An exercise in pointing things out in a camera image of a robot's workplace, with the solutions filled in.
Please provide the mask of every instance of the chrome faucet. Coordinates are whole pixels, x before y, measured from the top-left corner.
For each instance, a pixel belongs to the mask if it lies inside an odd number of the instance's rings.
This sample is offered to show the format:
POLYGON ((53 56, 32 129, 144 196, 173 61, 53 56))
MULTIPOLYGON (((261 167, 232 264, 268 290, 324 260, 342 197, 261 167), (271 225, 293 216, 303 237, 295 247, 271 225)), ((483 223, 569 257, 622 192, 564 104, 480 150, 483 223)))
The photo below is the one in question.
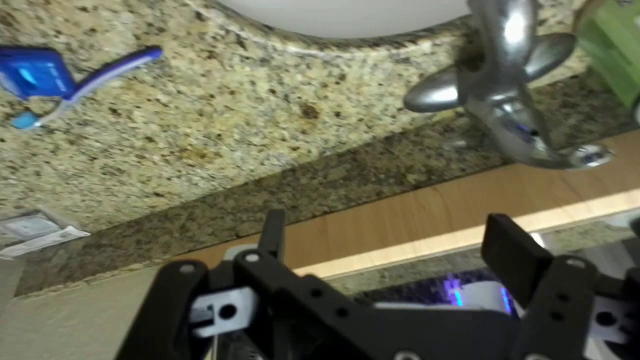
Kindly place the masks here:
POLYGON ((480 69, 444 68, 418 81, 405 106, 438 111, 464 106, 500 152, 541 167, 595 167, 612 157, 601 144, 557 150, 534 106, 528 81, 561 66, 574 49, 572 34, 536 36, 536 0, 468 0, 485 44, 480 69))

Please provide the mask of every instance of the granite countertop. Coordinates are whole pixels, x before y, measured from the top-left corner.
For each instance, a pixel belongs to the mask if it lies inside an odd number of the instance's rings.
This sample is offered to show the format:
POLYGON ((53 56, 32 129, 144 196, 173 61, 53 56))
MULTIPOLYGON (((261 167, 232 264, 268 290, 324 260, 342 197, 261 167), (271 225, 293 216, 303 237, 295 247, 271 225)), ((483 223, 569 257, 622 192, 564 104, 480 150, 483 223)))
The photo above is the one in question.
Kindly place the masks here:
MULTIPOLYGON (((538 87, 534 99, 548 113, 552 138, 561 145, 585 144, 635 123, 611 90, 590 75, 538 87)), ((213 192, 100 230, 86 239, 24 256, 27 270, 19 292, 103 278, 257 234, 267 210, 274 205, 286 208, 288 222, 295 223, 506 164, 480 138, 483 134, 459 116, 213 192)))
MULTIPOLYGON (((569 30, 569 6, 544 0, 543 32, 569 30)), ((3 121, 0 213, 47 208, 89 231, 450 117, 413 113, 402 95, 470 34, 456 19, 392 40, 315 42, 211 0, 4 0, 0 27, 3 44, 61 49, 78 78, 150 44, 166 51, 40 132, 3 121)), ((546 81, 582 69, 576 54, 546 81)), ((3 92, 0 116, 19 110, 3 92)))

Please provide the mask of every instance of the mounting hole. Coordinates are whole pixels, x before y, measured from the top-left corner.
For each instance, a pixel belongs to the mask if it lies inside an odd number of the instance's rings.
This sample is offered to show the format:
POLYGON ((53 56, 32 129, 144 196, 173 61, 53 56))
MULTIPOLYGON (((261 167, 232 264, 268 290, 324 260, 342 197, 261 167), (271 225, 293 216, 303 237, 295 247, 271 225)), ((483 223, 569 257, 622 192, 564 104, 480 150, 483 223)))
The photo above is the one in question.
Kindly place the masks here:
POLYGON ((564 322, 564 313, 562 312, 550 312, 548 313, 554 322, 564 322))
POLYGON ((194 264, 182 264, 182 265, 181 265, 181 273, 192 273, 194 270, 196 270, 194 264))
POLYGON ((347 308, 339 308, 339 309, 337 309, 337 315, 339 315, 339 318, 347 318, 347 315, 348 315, 348 309, 347 309, 347 308))
POLYGON ((231 318, 237 315, 237 312, 238 312, 238 308, 234 303, 226 303, 226 305, 221 308, 218 315, 223 320, 231 320, 231 318))
POLYGON ((619 324, 619 318, 612 312, 599 312, 597 322, 599 322, 599 326, 609 327, 609 326, 619 324))
POLYGON ((564 292, 559 292, 557 297, 559 297, 561 301, 569 301, 569 300, 570 300, 569 293, 564 293, 564 292))

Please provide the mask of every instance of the toothbrush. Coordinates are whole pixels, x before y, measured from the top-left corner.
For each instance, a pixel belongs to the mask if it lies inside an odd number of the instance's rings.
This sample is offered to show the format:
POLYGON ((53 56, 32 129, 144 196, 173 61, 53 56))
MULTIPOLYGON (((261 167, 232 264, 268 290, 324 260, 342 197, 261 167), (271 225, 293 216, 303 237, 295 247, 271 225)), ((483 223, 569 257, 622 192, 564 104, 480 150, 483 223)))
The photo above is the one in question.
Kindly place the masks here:
POLYGON ((118 78, 139 66, 144 66, 148 61, 155 61, 163 58, 163 47, 161 45, 150 45, 139 51, 132 51, 116 61, 106 63, 104 68, 92 71, 91 75, 86 75, 80 83, 78 90, 75 92, 75 95, 71 99, 61 99, 59 106, 44 113, 44 116, 36 116, 34 111, 23 111, 12 119, 12 126, 16 129, 34 129, 40 127, 53 119, 56 119, 59 116, 63 116, 68 107, 76 106, 84 95, 89 95, 91 92, 95 92, 97 87, 104 85, 106 81, 111 81, 113 78, 118 78))

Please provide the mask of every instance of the bathroom sink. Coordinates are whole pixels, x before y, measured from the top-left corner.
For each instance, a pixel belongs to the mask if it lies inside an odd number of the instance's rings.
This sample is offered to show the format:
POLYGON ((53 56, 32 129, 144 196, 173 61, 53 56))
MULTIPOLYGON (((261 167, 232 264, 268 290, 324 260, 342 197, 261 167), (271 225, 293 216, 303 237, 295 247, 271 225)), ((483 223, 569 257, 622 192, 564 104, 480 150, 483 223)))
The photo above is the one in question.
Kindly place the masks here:
POLYGON ((221 0, 267 25, 318 37, 380 37, 468 13, 467 0, 221 0))

